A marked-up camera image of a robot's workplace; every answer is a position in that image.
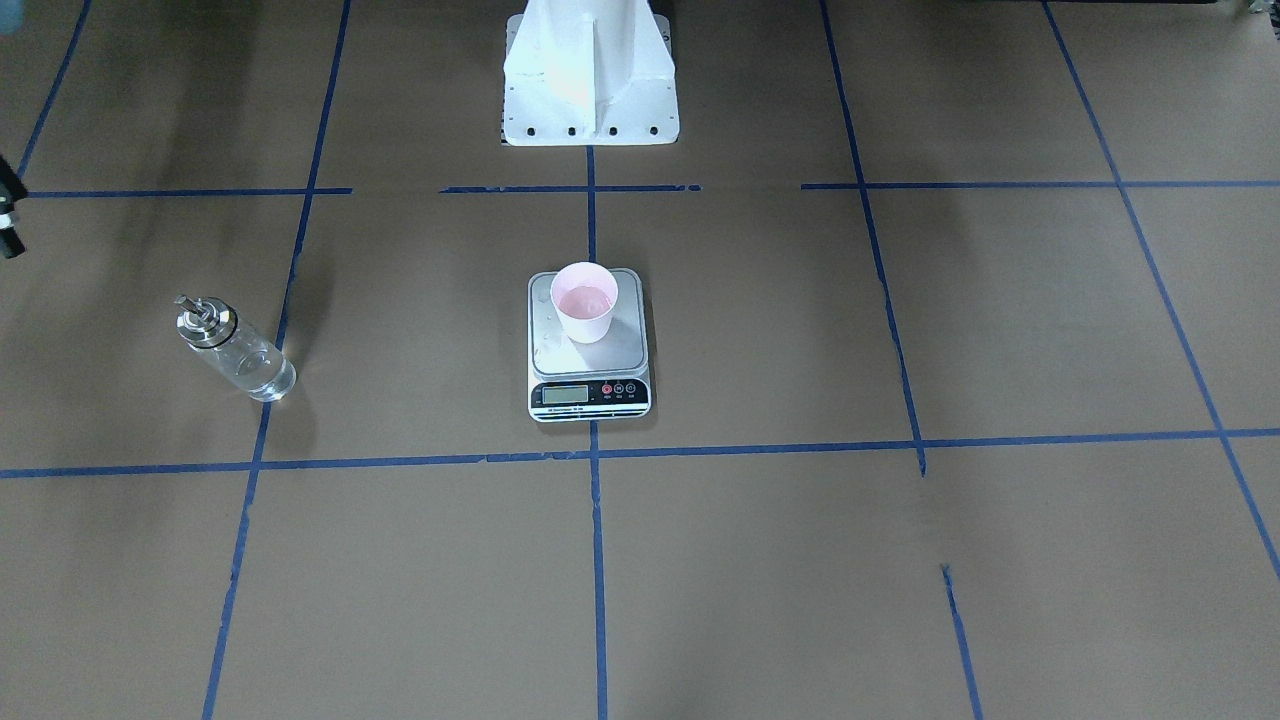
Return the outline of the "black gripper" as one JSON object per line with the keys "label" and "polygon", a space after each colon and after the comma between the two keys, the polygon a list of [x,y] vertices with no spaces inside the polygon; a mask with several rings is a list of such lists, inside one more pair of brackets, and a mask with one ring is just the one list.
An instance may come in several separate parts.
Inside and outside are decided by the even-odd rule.
{"label": "black gripper", "polygon": [[17,229],[17,204],[28,197],[29,191],[14,172],[8,160],[1,156],[1,252],[4,259],[20,256],[26,246]]}

